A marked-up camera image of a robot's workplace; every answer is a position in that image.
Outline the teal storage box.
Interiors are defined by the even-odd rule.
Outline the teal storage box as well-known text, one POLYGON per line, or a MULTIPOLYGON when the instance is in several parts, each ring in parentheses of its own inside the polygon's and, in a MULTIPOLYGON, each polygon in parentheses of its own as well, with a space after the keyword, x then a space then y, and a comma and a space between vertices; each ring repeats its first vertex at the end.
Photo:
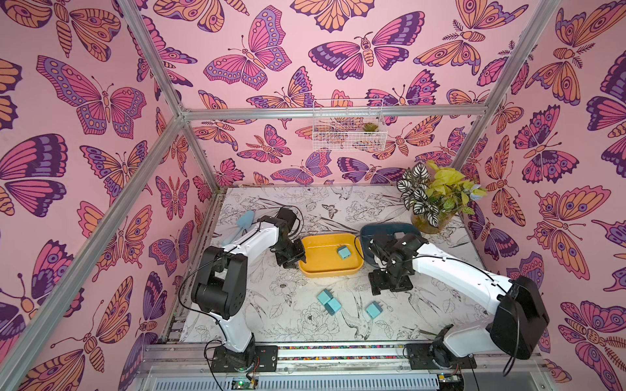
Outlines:
POLYGON ((378 267, 379 264, 374 254, 369 249, 368 244, 376 235, 389 236, 392 239, 399 239, 407 234, 414 234, 422 237, 422 233, 412 224, 409 223, 370 223, 360 229, 359 239, 363 249, 363 257, 365 262, 372 267, 378 267))

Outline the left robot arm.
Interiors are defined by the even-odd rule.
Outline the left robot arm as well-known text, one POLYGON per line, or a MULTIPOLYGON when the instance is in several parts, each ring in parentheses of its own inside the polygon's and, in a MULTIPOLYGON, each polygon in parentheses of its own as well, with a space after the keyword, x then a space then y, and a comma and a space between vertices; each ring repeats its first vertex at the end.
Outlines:
POLYGON ((239 238, 203 251, 200 265, 192 273, 190 297, 200 312, 217 322, 227 351, 242 354, 254 346, 254 334, 240 314, 246 300, 249 264, 267 251, 284 269, 305 262, 303 241, 297 237, 302 227, 301 214, 282 207, 274 215, 254 218, 239 238))

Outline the light blue scoop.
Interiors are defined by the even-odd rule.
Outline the light blue scoop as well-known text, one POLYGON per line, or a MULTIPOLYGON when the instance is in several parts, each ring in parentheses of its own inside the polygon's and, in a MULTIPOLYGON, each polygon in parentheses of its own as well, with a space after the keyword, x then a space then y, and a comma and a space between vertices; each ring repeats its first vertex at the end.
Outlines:
POLYGON ((244 212, 243 215, 237 220, 237 223, 236 223, 237 230, 231 233, 230 236, 225 237, 223 239, 222 246, 226 247, 232 242, 240 239, 241 236, 244 236, 247 233, 247 231, 249 231, 249 228, 251 228, 253 222, 254 222, 254 211, 248 210, 244 212))

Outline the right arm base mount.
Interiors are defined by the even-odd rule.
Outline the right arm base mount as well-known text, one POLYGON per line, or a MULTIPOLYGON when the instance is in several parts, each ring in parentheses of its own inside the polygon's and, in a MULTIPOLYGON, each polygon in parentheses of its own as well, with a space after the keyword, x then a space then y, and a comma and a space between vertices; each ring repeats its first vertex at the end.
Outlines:
POLYGON ((409 360, 412 370, 456 370, 476 369, 473 358, 458 358, 445 347, 433 346, 432 343, 409 343, 403 349, 404 357, 409 360))

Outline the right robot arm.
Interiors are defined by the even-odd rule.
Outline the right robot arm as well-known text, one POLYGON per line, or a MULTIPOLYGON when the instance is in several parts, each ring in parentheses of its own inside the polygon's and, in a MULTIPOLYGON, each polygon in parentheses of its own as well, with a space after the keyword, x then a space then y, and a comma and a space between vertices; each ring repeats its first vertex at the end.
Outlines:
POLYGON ((412 276, 434 278, 472 299, 487 317, 465 325, 448 325, 432 340, 429 353, 441 368, 459 358, 501 351, 511 361, 528 360, 549 325, 549 316, 536 283, 479 269, 457 259, 420 235, 376 235, 365 242, 381 262, 369 275, 373 294, 412 289, 412 276))

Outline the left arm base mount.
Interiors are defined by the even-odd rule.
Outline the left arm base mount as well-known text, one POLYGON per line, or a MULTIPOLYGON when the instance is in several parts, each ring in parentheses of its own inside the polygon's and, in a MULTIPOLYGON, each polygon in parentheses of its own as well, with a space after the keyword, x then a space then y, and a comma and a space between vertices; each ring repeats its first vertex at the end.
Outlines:
POLYGON ((212 372, 275 372, 278 361, 277 345, 258 345, 254 350, 236 353, 225 347, 215 349, 211 360, 212 372))

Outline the yellow storage box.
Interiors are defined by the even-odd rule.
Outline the yellow storage box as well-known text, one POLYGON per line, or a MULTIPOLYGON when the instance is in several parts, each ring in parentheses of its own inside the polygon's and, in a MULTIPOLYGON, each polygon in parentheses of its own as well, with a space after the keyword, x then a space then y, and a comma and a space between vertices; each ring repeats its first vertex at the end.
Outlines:
POLYGON ((362 246, 351 233, 335 233, 307 236, 302 239, 306 252, 306 262, 299 262, 299 270, 307 278, 330 278, 354 275, 364 265, 362 246), (347 246, 352 256, 342 260, 337 249, 347 246))

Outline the teal plug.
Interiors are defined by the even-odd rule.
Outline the teal plug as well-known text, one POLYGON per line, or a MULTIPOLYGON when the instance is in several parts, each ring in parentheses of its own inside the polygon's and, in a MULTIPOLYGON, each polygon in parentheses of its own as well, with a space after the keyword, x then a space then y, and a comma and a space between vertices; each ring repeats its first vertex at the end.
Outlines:
POLYGON ((326 309, 330 315, 335 315, 342 309, 342 305, 336 298, 332 298, 324 304, 324 309, 326 309))
POLYGON ((383 313, 383 309, 378 302, 373 301, 365 308, 365 312, 370 319, 376 319, 383 313))
POLYGON ((337 255, 340 257, 340 259, 346 260, 352 256, 352 253, 347 246, 341 246, 337 249, 337 255))
POLYGON ((322 306, 325 306, 328 302, 332 301, 332 299, 334 299, 334 296, 327 289, 324 289, 317 295, 317 300, 322 306))

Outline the potted plant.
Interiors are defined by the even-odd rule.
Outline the potted plant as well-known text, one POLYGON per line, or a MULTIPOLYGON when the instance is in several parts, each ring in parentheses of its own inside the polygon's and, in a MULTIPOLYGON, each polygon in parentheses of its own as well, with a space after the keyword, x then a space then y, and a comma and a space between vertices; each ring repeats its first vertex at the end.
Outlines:
POLYGON ((458 213, 474 214, 470 202, 480 200, 487 190, 462 172, 420 161, 407 169, 396 183, 412 224, 427 235, 437 234, 458 213))

